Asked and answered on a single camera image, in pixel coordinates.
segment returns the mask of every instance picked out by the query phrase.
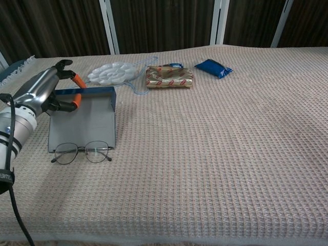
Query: blue string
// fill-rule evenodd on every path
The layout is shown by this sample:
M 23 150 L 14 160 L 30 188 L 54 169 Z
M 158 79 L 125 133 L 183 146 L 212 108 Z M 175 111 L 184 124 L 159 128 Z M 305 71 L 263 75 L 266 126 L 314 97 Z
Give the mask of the blue string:
M 135 79 L 137 79 L 137 78 L 139 78 L 141 75 L 143 75 L 143 73 L 145 72 L 147 66 L 148 66 L 149 64 L 151 64 L 151 63 L 157 61 L 157 60 L 158 60 L 158 57 L 157 57 L 157 56 L 151 56 L 151 57 L 148 57 L 148 58 L 146 58 L 146 59 L 143 59 L 143 60 L 138 61 L 137 63 L 133 64 L 134 66 L 137 66 L 137 65 L 139 65 L 139 64 L 141 64 L 141 63 L 146 62 L 145 65 L 144 65 L 144 67 L 141 69 L 141 71 L 139 72 L 139 74 L 138 74 L 137 76 L 135 76 L 134 78 L 132 78 L 132 79 L 129 80 L 129 81 L 125 81 L 125 82 L 123 82 L 123 83 L 121 83 L 121 84 L 119 84 L 119 85 L 115 85 L 114 87 L 119 87 L 119 86 L 126 85 L 126 86 L 131 87 L 131 89 L 133 90 L 134 94 L 136 94 L 136 95 L 147 95 L 147 94 L 149 93 L 149 89 L 148 89 L 148 88 L 147 88 L 146 91 L 143 91 L 143 92 L 141 92 L 141 91 L 137 91 L 137 89 L 136 89 L 135 86 L 131 83 L 131 81 L 134 81 Z

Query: glasses frame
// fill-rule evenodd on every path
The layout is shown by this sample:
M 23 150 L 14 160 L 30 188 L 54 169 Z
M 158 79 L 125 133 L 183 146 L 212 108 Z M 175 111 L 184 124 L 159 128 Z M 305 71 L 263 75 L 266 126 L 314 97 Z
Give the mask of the glasses frame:
M 107 150 L 106 154 L 103 153 L 103 152 L 98 152 L 98 153 L 100 153 L 100 154 L 102 154 L 102 155 L 104 156 L 104 159 L 101 160 L 101 161 L 93 162 L 93 161 L 91 161 L 91 160 L 88 158 L 88 152 L 86 151 L 86 146 L 88 146 L 88 144 L 91 144 L 91 143 L 93 143 L 93 142 L 103 142 L 103 143 L 105 143 L 105 144 L 107 145 L 107 148 L 98 148 L 98 149 L 100 149 L 100 150 Z M 72 150 L 68 150 L 68 151 L 64 152 L 63 154 L 61 154 L 60 156 L 58 156 L 58 157 L 56 157 L 56 150 L 57 150 L 57 148 L 58 148 L 59 146 L 61 146 L 61 145 L 65 145 L 65 144 L 68 144 L 68 143 L 76 146 L 76 149 L 74 150 L 74 151 L 75 151 L 75 156 L 74 156 L 74 158 L 73 158 L 69 163 L 65 163 L 65 164 L 64 164 L 64 163 L 60 163 L 60 162 L 58 161 L 58 159 L 59 159 L 61 156 L 63 156 L 64 154 L 66 154 L 67 152 L 72 151 Z M 77 146 L 77 144 L 75 144 L 75 143 L 73 143 L 73 142 L 63 142 L 63 143 L 61 143 L 60 145 L 58 145 L 58 146 L 56 147 L 56 149 L 55 149 L 55 158 L 53 158 L 53 159 L 51 160 L 51 163 L 55 163 L 55 162 L 57 162 L 57 163 L 59 163 L 59 164 L 61 164 L 61 165 L 68 165 L 68 164 L 72 163 L 72 162 L 75 160 L 75 158 L 77 157 L 77 154 L 78 154 L 79 152 L 84 152 L 85 155 L 86 155 L 86 157 L 87 157 L 87 159 L 88 159 L 88 161 L 91 162 L 91 163 L 100 163 L 100 162 L 103 162 L 105 159 L 108 160 L 108 161 L 112 161 L 112 158 L 108 156 L 108 152 L 109 152 L 109 150 L 112 150 L 113 148 L 112 148 L 112 147 L 109 147 L 108 144 L 107 144 L 105 141 L 91 141 L 91 142 L 88 142 L 88 143 L 86 144 L 86 146 Z

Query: blue wrapper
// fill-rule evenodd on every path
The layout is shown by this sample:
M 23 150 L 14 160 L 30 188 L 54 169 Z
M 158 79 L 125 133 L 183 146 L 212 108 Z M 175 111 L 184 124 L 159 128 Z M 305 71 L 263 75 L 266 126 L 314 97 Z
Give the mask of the blue wrapper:
M 212 59 L 207 59 L 195 67 L 219 78 L 223 78 L 233 71 L 231 68 L 227 68 Z

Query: robotic arm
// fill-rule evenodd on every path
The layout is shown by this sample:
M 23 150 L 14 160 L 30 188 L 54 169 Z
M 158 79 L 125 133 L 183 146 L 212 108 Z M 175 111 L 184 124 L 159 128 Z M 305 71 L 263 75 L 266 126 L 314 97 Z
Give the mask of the robotic arm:
M 71 60 L 61 60 L 55 66 L 39 73 L 27 81 L 12 97 L 15 111 L 15 123 L 12 139 L 10 162 L 19 154 L 23 145 L 36 128 L 36 118 L 47 110 L 60 110 L 72 112 L 81 102 L 81 95 L 76 94 L 73 102 L 64 102 L 56 99 L 55 87 L 60 79 L 72 79 L 79 87 L 86 88 L 83 80 L 73 71 L 64 70 L 71 65 Z M 3 96 L 2 101 L 10 105 L 8 97 Z M 13 173 L 6 165 L 6 153 L 11 146 L 11 120 L 10 107 L 0 112 L 0 194 L 6 192 L 14 183 Z

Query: black cable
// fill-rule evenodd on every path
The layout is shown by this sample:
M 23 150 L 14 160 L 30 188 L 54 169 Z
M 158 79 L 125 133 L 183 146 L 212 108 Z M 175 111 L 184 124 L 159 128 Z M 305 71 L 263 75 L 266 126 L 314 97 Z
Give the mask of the black cable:
M 7 95 L 7 100 L 10 102 L 10 110 L 11 110 L 11 122 L 10 122 L 10 136 L 8 140 L 8 147 L 7 147 L 7 153 L 6 153 L 6 169 L 10 170 L 10 159 L 11 159 L 11 151 L 12 151 L 12 142 L 14 140 L 14 132 L 15 132 L 15 121 L 16 121 L 16 112 L 15 112 L 15 102 L 10 94 Z M 27 231 L 22 218 L 19 214 L 16 199 L 15 199 L 15 194 L 12 186 L 9 187 L 9 194 L 10 194 L 10 200 L 11 200 L 11 205 L 12 209 L 14 211 L 16 220 L 26 236 L 26 239 L 28 240 L 29 244 L 31 246 L 35 246 L 32 237 L 30 236 L 29 232 Z

